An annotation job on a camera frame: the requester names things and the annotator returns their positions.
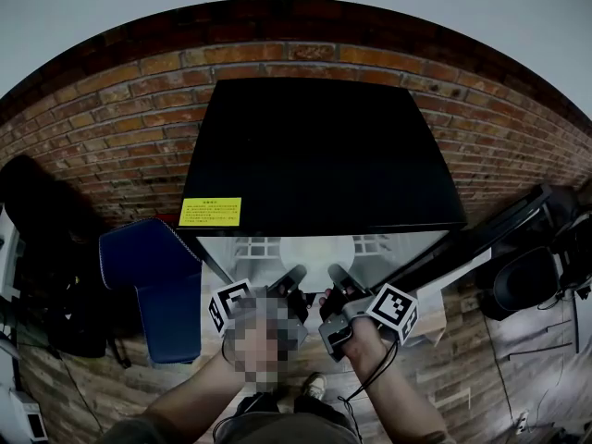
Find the white device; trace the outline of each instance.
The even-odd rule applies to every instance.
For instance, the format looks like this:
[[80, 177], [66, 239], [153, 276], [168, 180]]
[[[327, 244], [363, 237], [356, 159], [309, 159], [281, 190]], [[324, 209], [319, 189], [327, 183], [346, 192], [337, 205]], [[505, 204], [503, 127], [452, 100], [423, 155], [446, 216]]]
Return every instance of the white device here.
[[37, 401], [27, 393], [10, 390], [10, 399], [15, 410], [18, 425], [32, 442], [47, 440], [45, 425], [41, 417], [41, 410]]

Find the black cable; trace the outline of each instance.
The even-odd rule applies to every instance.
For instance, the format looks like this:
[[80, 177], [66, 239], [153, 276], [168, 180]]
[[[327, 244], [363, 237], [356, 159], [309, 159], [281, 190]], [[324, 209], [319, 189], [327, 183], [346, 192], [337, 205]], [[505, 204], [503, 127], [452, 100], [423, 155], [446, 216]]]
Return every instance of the black cable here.
[[91, 410], [89, 403], [87, 403], [86, 400], [84, 399], [84, 396], [82, 396], [82, 393], [80, 392], [80, 388], [78, 388], [78, 384], [76, 383], [76, 380], [74, 379], [74, 377], [70, 373], [70, 369], [66, 365], [66, 361], [62, 358], [62, 356], [59, 354], [59, 352], [56, 352], [56, 353], [57, 353], [57, 356], [59, 357], [59, 360], [62, 362], [62, 364], [64, 364], [64, 367], [66, 367], [66, 371], [68, 372], [68, 376], [70, 377], [70, 380], [72, 380], [72, 384], [74, 385], [74, 388], [76, 389], [76, 391], [78, 391], [78, 394], [80, 395], [80, 399], [82, 400], [82, 402], [86, 406], [86, 409], [88, 410], [88, 412], [94, 418], [94, 421], [96, 421], [96, 424], [99, 426], [99, 432], [101, 433], [101, 435], [104, 435], [105, 431], [103, 430], [101, 423], [99, 423], [99, 420], [97, 419], [96, 415], [93, 413], [93, 410]]
[[[561, 377], [563, 376], [563, 366], [564, 365], [565, 365], [565, 356], [562, 354], [561, 355], [561, 371], [559, 373], [559, 379], [557, 380], [557, 383], [553, 387], [554, 389], [556, 387], [558, 387], [559, 384], [560, 384], [560, 382], [561, 382]], [[550, 390], [551, 390], [551, 388], [547, 388], [547, 391], [545, 391], [545, 394], [543, 395], [543, 398], [541, 398], [540, 401], [538, 402], [538, 406], [536, 407], [536, 421], [535, 421], [535, 425], [533, 427], [537, 427], [537, 424], [538, 424], [538, 412], [540, 411], [540, 405], [543, 404], [543, 400], [547, 396], [547, 393], [550, 392]]]
[[393, 344], [390, 346], [390, 349], [388, 349], [384, 358], [376, 366], [376, 369], [374, 370], [374, 372], [372, 372], [370, 374], [370, 376], [364, 381], [364, 383], [362, 385], [360, 385], [360, 387], [358, 389], [356, 389], [348, 398], [343, 398], [342, 396], [337, 397], [337, 399], [343, 403], [343, 406], [347, 410], [348, 414], [351, 416], [351, 419], [353, 421], [353, 425], [355, 426], [355, 432], [358, 435], [358, 439], [360, 439], [360, 442], [362, 442], [362, 435], [360, 434], [360, 428], [358, 427], [358, 422], [355, 420], [355, 416], [353, 415], [353, 408], [352, 408], [352, 404], [350, 403], [350, 400], [352, 398], [355, 398], [357, 395], [362, 393], [362, 391], [364, 391], [370, 385], [372, 385], [378, 379], [378, 377], [381, 376], [387, 370], [387, 368], [389, 368], [391, 366], [391, 364], [395, 361], [395, 357], [397, 357], [398, 351], [399, 351], [399, 343], [395, 340], [393, 342]]
[[237, 415], [229, 416], [227, 418], [224, 418], [224, 419], [220, 420], [216, 424], [216, 426], [214, 427], [214, 430], [212, 431], [212, 439], [213, 439], [213, 441], [216, 442], [216, 433], [217, 433], [219, 427], [221, 427], [224, 423], [230, 421], [231, 419], [238, 418], [239, 416], [243, 416], [244, 414], [246, 414], [259, 400], [261, 400], [264, 397], [264, 395], [265, 395], [264, 393], [261, 393], [261, 395], [259, 395], [257, 398], [255, 398], [255, 400], [249, 406], [247, 406], [247, 409], [244, 410], [238, 416]]
[[17, 342], [17, 345], [25, 345], [27, 347], [35, 347], [37, 349], [44, 349], [45, 351], [47, 350], [47, 347], [44, 345], [26, 344], [24, 342]]
[[549, 309], [555, 307], [557, 304], [559, 304], [559, 302], [562, 301], [561, 298], [556, 297], [555, 298], [555, 302], [553, 304], [550, 304], [549, 306], [545, 306], [545, 307], [540, 307], [540, 304], [536, 307], [539, 311], [548, 311]]
[[[34, 344], [27, 344], [24, 342], [17, 342], [17, 345], [23, 345], [26, 347], [34, 347], [36, 349], [44, 349], [45, 351], [47, 351], [47, 347], [44, 345], [34, 345]], [[55, 351], [55, 353], [57, 354], [57, 357], [59, 358], [60, 362], [62, 364], [64, 364], [64, 367], [66, 368], [66, 371], [68, 372], [68, 376], [70, 377], [70, 380], [72, 381], [72, 385], [74, 385], [74, 388], [76, 389], [76, 391], [78, 391], [78, 394], [80, 395], [80, 399], [82, 400], [82, 402], [84, 403], [84, 406], [86, 406], [87, 411], [91, 414], [91, 416], [94, 418], [94, 421], [96, 422], [96, 424], [99, 426], [99, 432], [101, 433], [101, 435], [103, 435], [105, 433], [105, 431], [103, 430], [103, 427], [101, 426], [101, 423], [99, 423], [98, 418], [96, 417], [96, 415], [93, 413], [93, 410], [91, 409], [91, 407], [89, 406], [89, 403], [86, 402], [86, 400], [84, 399], [84, 396], [82, 395], [82, 393], [80, 392], [80, 388], [78, 388], [78, 384], [76, 383], [76, 380], [74, 379], [74, 377], [72, 376], [72, 374], [70, 373], [70, 369], [68, 368], [68, 366], [66, 365], [66, 361], [62, 358], [62, 356], [60, 355], [60, 353], [58, 351]]]
[[503, 375], [501, 374], [500, 363], [498, 362], [498, 357], [496, 355], [496, 348], [493, 346], [493, 339], [491, 338], [491, 333], [489, 332], [489, 326], [487, 325], [487, 320], [485, 315], [481, 313], [483, 316], [483, 322], [485, 323], [485, 328], [487, 329], [487, 335], [489, 336], [489, 345], [491, 345], [491, 351], [493, 352], [493, 360], [498, 367], [499, 379], [501, 380], [501, 385], [503, 386], [503, 393], [506, 395], [506, 402], [508, 403], [508, 409], [510, 410], [510, 420], [512, 421], [512, 426], [514, 427], [514, 415], [512, 413], [512, 405], [510, 404], [510, 396], [508, 395], [508, 390], [506, 389], [506, 382], [503, 379]]

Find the shoe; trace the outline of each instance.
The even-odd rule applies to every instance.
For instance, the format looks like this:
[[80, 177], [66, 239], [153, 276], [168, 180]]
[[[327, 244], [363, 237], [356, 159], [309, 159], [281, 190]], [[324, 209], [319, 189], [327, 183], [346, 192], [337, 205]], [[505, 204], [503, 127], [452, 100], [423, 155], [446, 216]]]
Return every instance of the shoe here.
[[327, 390], [327, 379], [323, 374], [313, 373], [302, 384], [301, 394], [322, 400]]

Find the forearm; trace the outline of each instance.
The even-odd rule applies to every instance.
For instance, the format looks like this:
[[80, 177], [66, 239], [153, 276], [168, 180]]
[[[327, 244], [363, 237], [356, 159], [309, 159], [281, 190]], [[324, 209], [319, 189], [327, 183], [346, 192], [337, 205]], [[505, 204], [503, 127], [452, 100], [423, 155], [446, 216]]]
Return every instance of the forearm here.
[[[387, 353], [384, 346], [373, 353], [353, 358], [351, 365], [363, 383]], [[442, 416], [409, 384], [396, 364], [366, 389], [376, 414], [394, 442], [414, 442], [434, 432], [445, 432]]]
[[158, 398], [145, 414], [167, 420], [183, 436], [183, 442], [192, 443], [222, 414], [243, 385], [244, 377], [218, 353], [189, 380]]

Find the white wall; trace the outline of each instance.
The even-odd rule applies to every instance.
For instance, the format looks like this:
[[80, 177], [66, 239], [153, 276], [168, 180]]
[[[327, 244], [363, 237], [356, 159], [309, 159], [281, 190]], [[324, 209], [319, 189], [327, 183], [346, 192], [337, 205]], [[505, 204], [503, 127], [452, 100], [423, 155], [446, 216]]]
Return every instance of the white wall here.
[[[0, 95], [52, 57], [116, 25], [216, 0], [0, 0]], [[592, 0], [343, 0], [439, 23], [493, 46], [592, 117]]]

